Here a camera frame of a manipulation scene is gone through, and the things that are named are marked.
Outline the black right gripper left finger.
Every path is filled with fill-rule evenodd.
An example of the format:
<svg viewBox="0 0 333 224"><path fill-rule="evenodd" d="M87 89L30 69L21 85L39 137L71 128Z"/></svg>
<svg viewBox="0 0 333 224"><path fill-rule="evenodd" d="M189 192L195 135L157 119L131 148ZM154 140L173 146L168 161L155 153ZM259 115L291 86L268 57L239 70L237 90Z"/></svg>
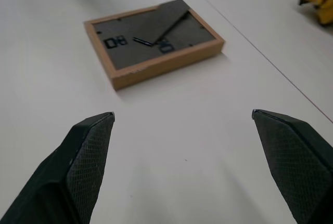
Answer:
<svg viewBox="0 0 333 224"><path fill-rule="evenodd" d="M90 223L103 181L115 115L72 126L34 171L1 223Z"/></svg>

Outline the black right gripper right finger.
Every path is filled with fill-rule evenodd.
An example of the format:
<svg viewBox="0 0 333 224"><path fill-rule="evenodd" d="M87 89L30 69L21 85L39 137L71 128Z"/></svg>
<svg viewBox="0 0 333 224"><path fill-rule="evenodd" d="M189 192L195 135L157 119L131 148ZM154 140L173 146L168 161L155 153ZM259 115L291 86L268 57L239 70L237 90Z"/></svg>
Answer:
<svg viewBox="0 0 333 224"><path fill-rule="evenodd" d="M297 223L332 223L332 146L307 122L252 111L271 175Z"/></svg>

